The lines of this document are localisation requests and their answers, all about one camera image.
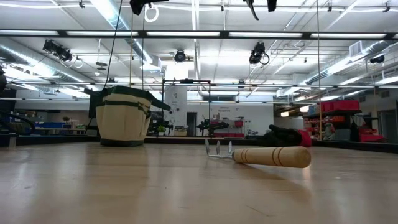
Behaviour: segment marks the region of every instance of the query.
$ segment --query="wooden table surface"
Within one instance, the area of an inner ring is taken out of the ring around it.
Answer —
[[[398,223],[398,155],[310,150],[312,165],[294,169],[199,145],[2,149],[0,223]]]

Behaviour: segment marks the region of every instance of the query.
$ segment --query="garden tool bag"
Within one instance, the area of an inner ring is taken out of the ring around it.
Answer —
[[[148,91],[115,86],[100,93],[102,102],[96,106],[101,145],[138,146],[144,143],[149,123],[150,106],[170,110]]]

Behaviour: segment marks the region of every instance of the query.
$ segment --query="ceiling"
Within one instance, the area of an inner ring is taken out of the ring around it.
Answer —
[[[0,1],[0,4],[18,4],[23,6],[76,6],[78,0],[51,0],[51,1]],[[235,10],[221,11],[221,4]],[[396,18],[398,1],[388,1],[392,11],[381,12],[386,6],[385,0],[319,0],[320,9],[325,9],[331,2],[334,10],[319,12],[320,31],[330,32],[396,32],[398,24]],[[317,31],[317,13],[315,12],[288,12],[302,9],[316,9],[315,0],[278,0],[276,12],[267,12],[266,1],[257,0],[255,10],[259,21],[256,21],[246,3],[242,0],[201,0],[197,20],[197,30],[251,30],[251,31]],[[84,9],[80,7],[62,9],[32,9],[15,8],[0,5],[0,29],[55,29],[55,30],[112,30],[106,19],[97,8],[90,7],[90,1],[83,1]],[[345,11],[352,4],[355,7]],[[192,30],[191,0],[170,0],[161,2],[159,18],[154,22],[146,22],[144,13],[134,15],[133,30]],[[121,15],[131,23],[132,12],[128,1],[123,1]],[[153,17],[154,12],[148,11],[148,17]],[[43,56],[42,50],[45,38],[41,37],[10,37],[12,40],[30,48]],[[81,68],[71,67],[74,71],[88,77],[90,80],[104,82],[106,72],[96,68],[98,52],[97,39],[68,39],[57,38],[54,42],[71,49],[74,55],[84,61]],[[162,59],[162,65],[174,64],[172,54],[177,49],[184,49],[192,58],[185,62],[189,69],[188,77],[195,79],[194,63],[195,43],[193,39],[144,39],[139,40],[151,54]],[[200,46],[200,78],[213,82],[237,83],[239,79],[246,83],[289,83],[300,84],[308,74],[318,70],[318,42],[296,40],[238,40],[238,39],[198,39]],[[252,68],[248,63],[251,50],[257,42],[263,42],[269,50],[271,61],[263,67]],[[349,46],[356,41],[323,40],[319,43],[320,67],[334,59],[347,54]],[[109,53],[113,40],[103,39],[99,52],[100,62],[109,62]],[[119,82],[128,82],[130,71],[130,46],[123,39],[114,42],[113,56],[109,69],[109,77],[115,77]],[[160,73],[143,73],[138,60],[132,61],[132,80],[140,82],[159,82]],[[351,69],[346,74],[362,72],[363,64],[357,64],[356,69]],[[277,88],[261,88],[259,91],[277,90]]]

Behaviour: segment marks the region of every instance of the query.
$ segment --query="storage shelf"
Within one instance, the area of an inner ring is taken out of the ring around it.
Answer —
[[[333,115],[357,114],[357,113],[362,113],[362,111],[361,110],[335,110],[335,111],[323,112],[322,117],[333,116]],[[306,115],[306,116],[303,116],[303,118],[319,118],[319,114]]]

